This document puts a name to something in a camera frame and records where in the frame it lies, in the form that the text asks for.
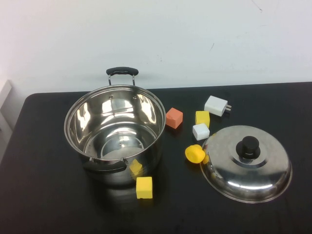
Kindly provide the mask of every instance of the pot rim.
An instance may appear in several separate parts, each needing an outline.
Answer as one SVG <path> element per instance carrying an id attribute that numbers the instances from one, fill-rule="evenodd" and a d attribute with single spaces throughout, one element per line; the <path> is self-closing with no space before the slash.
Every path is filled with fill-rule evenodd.
<path id="1" fill-rule="evenodd" d="M 290 176 L 289 176 L 289 180 L 287 182 L 287 185 L 285 186 L 285 188 L 278 194 L 276 194 L 275 196 L 273 197 L 270 197 L 268 199 L 264 199 L 264 200 L 259 200 L 259 201 L 248 201 L 248 200 L 243 200 L 243 199 L 239 199 L 239 198 L 235 198 L 233 196 L 230 196 L 228 195 L 227 193 L 224 193 L 223 191 L 221 191 L 217 186 L 215 186 L 206 176 L 204 170 L 203 170 L 203 166 L 202 164 L 200 163 L 200 170 L 202 172 L 202 174 L 204 175 L 205 179 L 208 181 L 208 183 L 215 189 L 217 190 L 219 193 L 221 193 L 222 195 L 234 200 L 234 201 L 239 201 L 239 202 L 243 202 L 243 203 L 249 203 L 249 204 L 256 204 L 256 203 L 264 203 L 264 202 L 267 202 L 267 201 L 272 201 L 274 200 L 275 198 L 281 196 L 286 190 L 287 188 L 289 187 L 290 183 L 291 183 L 291 180 L 293 178 L 293 170 L 291 170 L 291 173 L 290 173 Z"/>
<path id="2" fill-rule="evenodd" d="M 65 137 L 68 141 L 68 143 L 71 145 L 71 147 L 77 151 L 79 154 L 81 155 L 84 155 L 86 157 L 89 157 L 90 159 L 93 158 L 93 159 L 96 159 L 96 160 L 99 160 L 99 161 L 103 161 L 103 162 L 111 162 L 111 161 L 120 161 L 120 158 L 119 159 L 103 159 L 103 158 L 96 158 L 96 157 L 92 157 L 88 154 L 86 154 L 85 152 L 81 151 L 80 149 L 78 149 L 73 141 L 71 140 L 71 138 L 69 137 L 69 123 L 73 117 L 73 115 L 76 113 L 77 109 L 80 108 L 80 106 L 82 104 L 84 104 L 88 99 L 102 93 L 103 91 L 110 91 L 110 90 L 113 90 L 115 88 L 128 88 L 128 89 L 133 89 L 133 88 L 137 88 L 139 89 L 141 92 L 143 92 L 145 95 L 148 95 L 148 96 L 151 96 L 155 101 L 156 101 L 156 104 L 159 105 L 160 107 L 160 111 L 162 112 L 162 118 L 163 118 L 163 124 L 162 124 L 162 127 L 161 127 L 161 130 L 159 132 L 159 134 L 157 135 L 156 139 L 148 146 L 146 147 L 144 150 L 134 154 L 134 155 L 131 155 L 131 156 L 128 156 L 128 157 L 125 157 L 124 159 L 128 159 L 128 158 L 131 158 L 131 157 L 135 157 L 145 151 L 147 151 L 152 145 L 155 144 L 155 142 L 161 137 L 161 135 L 163 134 L 164 132 L 164 129 L 165 129 L 165 126 L 166 126 L 166 111 L 165 111 L 165 108 L 162 104 L 162 102 L 159 100 L 159 98 L 153 94 L 152 92 L 146 90 L 146 89 L 143 89 L 141 87 L 138 87 L 138 86 L 134 86 L 134 85 L 124 85 L 124 84 L 117 84 L 117 85 L 109 85 L 109 86 L 104 86 L 104 87 L 101 87 L 101 88 L 98 88 L 96 90 L 93 90 L 93 91 L 90 91 L 88 92 L 87 94 L 83 95 L 81 98 L 79 98 L 73 105 L 72 107 L 69 109 L 69 111 L 67 112 L 67 115 L 65 117 L 65 122 L 64 122 L 64 134 L 65 134 Z"/>

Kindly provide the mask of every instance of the black table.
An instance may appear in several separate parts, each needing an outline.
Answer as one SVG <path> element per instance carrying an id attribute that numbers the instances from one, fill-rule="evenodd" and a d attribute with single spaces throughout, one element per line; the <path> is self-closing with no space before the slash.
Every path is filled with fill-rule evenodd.
<path id="1" fill-rule="evenodd" d="M 153 200 L 137 200 L 131 187 L 106 188 L 84 172 L 63 124 L 85 92 L 34 94 L 25 101 L 0 165 L 0 233 L 312 232 L 312 82 L 151 91 L 166 111 L 184 113 L 183 125 L 164 133 Z M 211 115 L 211 134 L 250 125 L 286 148 L 293 178 L 283 195 L 261 204 L 233 201 L 209 185 L 199 165 L 185 160 L 185 148 L 196 143 L 195 111 L 209 95 L 233 107 L 229 115 Z"/>

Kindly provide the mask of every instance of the stainless steel lid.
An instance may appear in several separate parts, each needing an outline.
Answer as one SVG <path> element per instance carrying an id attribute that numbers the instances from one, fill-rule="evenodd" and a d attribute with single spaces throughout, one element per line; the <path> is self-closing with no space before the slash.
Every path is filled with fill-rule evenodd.
<path id="1" fill-rule="evenodd" d="M 246 203 L 270 201 L 292 178 L 284 147 L 267 132 L 250 126 L 221 129 L 203 145 L 209 161 L 200 164 L 207 181 L 223 195 Z"/>

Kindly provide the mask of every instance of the orange cube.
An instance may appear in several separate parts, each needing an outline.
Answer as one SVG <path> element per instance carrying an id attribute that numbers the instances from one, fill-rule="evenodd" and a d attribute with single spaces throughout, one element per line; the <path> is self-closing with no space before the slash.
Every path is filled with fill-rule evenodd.
<path id="1" fill-rule="evenodd" d="M 166 114 L 166 124 L 176 129 L 183 121 L 183 113 L 171 108 Z"/>

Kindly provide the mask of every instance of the white wall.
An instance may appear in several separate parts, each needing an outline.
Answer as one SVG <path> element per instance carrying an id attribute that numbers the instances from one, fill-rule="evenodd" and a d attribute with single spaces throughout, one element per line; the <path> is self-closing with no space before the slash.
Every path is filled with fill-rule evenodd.
<path id="1" fill-rule="evenodd" d="M 28 95 L 105 86 L 114 66 L 144 88 L 311 81 L 311 23 L 311 0 L 2 0 L 2 112 L 13 126 Z"/>

